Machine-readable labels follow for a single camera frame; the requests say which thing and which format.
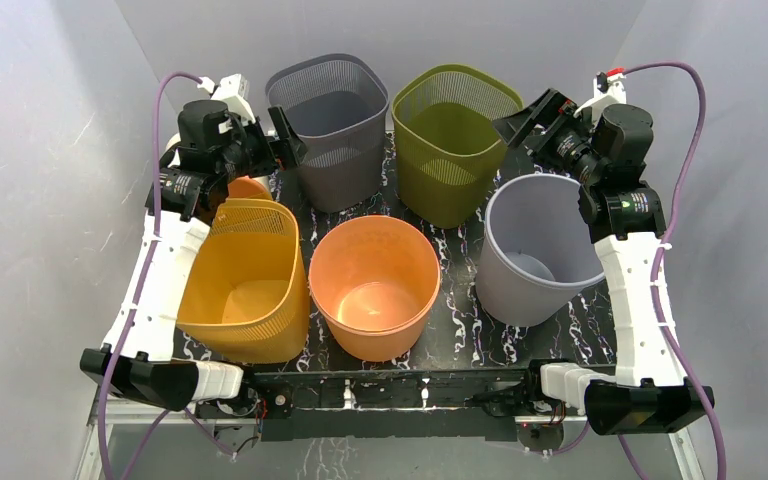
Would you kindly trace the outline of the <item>light grey round bucket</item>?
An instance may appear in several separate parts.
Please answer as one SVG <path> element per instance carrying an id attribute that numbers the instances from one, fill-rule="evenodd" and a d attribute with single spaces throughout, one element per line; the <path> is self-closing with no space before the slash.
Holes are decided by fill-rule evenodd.
<path id="1" fill-rule="evenodd" d="M 578 199 L 576 181 L 552 174 L 519 176 L 494 193 L 475 276 L 477 298 L 492 318 L 536 326 L 604 280 Z"/>

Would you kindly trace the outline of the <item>orange round plastic bucket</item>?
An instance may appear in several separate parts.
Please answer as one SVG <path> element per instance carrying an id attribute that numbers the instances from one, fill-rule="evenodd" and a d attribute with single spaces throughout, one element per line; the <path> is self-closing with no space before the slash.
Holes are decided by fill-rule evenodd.
<path id="1" fill-rule="evenodd" d="M 309 267 L 311 297 L 351 356 L 386 362 L 408 352 L 441 285 L 436 251 L 404 220 L 367 215 L 331 229 Z"/>

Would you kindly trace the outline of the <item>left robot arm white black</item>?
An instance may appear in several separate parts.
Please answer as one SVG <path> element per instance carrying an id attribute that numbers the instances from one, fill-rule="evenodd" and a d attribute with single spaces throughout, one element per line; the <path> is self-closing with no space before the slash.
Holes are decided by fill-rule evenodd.
<path id="1" fill-rule="evenodd" d="M 272 133 L 227 100 L 191 101 L 178 115 L 179 140 L 155 150 L 144 236 L 125 298 L 101 345 L 79 361 L 99 386 L 101 411 L 110 397 L 168 411 L 220 400 L 235 416 L 257 407 L 259 391 L 243 368 L 176 359 L 173 350 L 188 278 L 228 184 L 294 168 L 307 152 L 284 109 L 268 112 Z"/>

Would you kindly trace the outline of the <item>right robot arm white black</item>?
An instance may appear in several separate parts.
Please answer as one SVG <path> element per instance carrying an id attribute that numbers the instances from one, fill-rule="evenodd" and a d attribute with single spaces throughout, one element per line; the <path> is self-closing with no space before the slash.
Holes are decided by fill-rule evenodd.
<path id="1" fill-rule="evenodd" d="M 642 178 L 651 115 L 618 102 L 579 108 L 549 89 L 493 126 L 510 153 L 549 172 L 510 180 L 491 197 L 475 276 L 481 307 L 505 324 L 534 326 L 605 281 L 617 341 L 610 375 L 532 361 L 525 405 L 547 414 L 565 403 L 600 435 L 674 433 L 699 419 L 713 391 L 692 384 L 667 340 L 670 311 L 651 296 L 664 286 L 657 255 L 667 229 Z"/>

